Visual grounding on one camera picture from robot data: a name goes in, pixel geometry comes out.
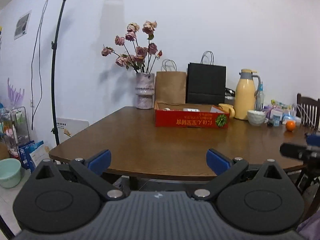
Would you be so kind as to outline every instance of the plastic bottle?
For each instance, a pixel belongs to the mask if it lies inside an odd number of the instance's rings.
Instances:
[[[258,94],[256,95],[256,105],[255,110],[262,111],[263,110],[263,101],[264,101],[264,94],[263,94],[263,83],[261,82],[260,87],[258,88]]]
[[[291,106],[290,115],[291,115],[292,117],[295,117],[295,116],[297,115],[297,105],[296,105],[296,104],[293,104],[293,105]]]
[[[16,143],[18,143],[17,130],[14,127],[14,124],[12,125],[12,132],[13,132],[14,140],[16,141]]]

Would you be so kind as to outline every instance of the dried rose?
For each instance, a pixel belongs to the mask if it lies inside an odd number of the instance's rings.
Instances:
[[[134,56],[134,61],[136,63],[143,63],[144,62],[144,58],[140,59],[138,56]]]
[[[151,22],[146,21],[143,25],[142,31],[148,35],[153,34],[154,27],[152,26]]]
[[[128,41],[134,41],[137,38],[136,34],[134,32],[128,32],[125,35],[125,39]]]
[[[115,44],[119,46],[124,45],[124,37],[119,37],[118,35],[115,38]]]
[[[113,51],[114,51],[114,49],[113,49],[113,48],[105,47],[105,48],[103,48],[103,50],[102,50],[101,54],[102,54],[102,56],[104,56],[104,57],[105,57],[105,56],[110,55]]]
[[[128,60],[127,60],[127,58],[126,57],[118,57],[117,59],[116,59],[116,64],[118,65],[118,66],[120,66],[120,67],[127,67],[127,65],[128,65]]]
[[[157,28],[158,24],[157,24],[157,21],[154,21],[152,23],[150,23],[150,25],[155,29]]]
[[[150,55],[155,55],[157,50],[158,50],[157,45],[154,44],[153,42],[150,43],[150,45],[149,45],[149,54]]]
[[[136,23],[129,23],[129,25],[127,26],[128,32],[136,33],[137,31],[139,31],[139,29],[140,29],[140,26]]]
[[[130,63],[131,65],[133,65],[134,63],[137,62],[137,56],[135,56],[135,55],[129,55],[129,56],[127,57],[127,61],[128,61],[128,63]]]
[[[159,59],[161,56],[162,56],[162,50],[158,52],[156,57]]]
[[[144,59],[148,54],[148,48],[146,47],[136,47],[136,54],[139,59]]]

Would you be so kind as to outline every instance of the wooden chair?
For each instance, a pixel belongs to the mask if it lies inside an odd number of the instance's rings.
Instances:
[[[319,120],[320,120],[320,99],[314,100],[309,97],[302,97],[301,94],[297,94],[297,105],[301,105],[301,107],[306,111],[306,113],[301,110],[297,109],[297,116],[301,118],[301,124],[305,126],[309,126],[315,130],[318,130],[319,128]],[[307,167],[303,168],[301,170],[301,173],[299,175],[299,178],[297,179],[295,185],[298,186],[298,184],[301,182],[303,176],[307,176],[307,181],[303,188],[301,188],[301,193],[307,189],[312,183],[312,181],[318,177],[318,173],[314,174],[310,172]],[[313,199],[310,207],[308,208],[308,211],[305,213],[303,220],[308,219],[310,216],[312,216],[318,208],[320,207],[320,187],[316,192],[316,196]]]
[[[301,124],[318,130],[320,119],[320,98],[317,101],[312,98],[302,97],[301,94],[297,94],[297,105],[301,105],[308,114],[306,115],[303,110],[301,110],[301,114],[297,109],[297,116],[301,118]]]

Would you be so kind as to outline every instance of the black paper bag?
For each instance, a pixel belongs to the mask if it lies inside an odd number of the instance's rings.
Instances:
[[[211,53],[210,64],[203,58]],[[213,64],[213,53],[206,51],[201,63],[188,64],[186,103],[218,105],[224,103],[226,91],[226,67]]]

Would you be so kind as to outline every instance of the yellow mug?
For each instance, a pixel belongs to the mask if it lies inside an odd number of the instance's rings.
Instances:
[[[232,105],[228,105],[228,104],[219,104],[219,106],[223,109],[223,111],[226,111],[227,113],[230,114],[230,119],[235,117],[235,110],[233,109]]]

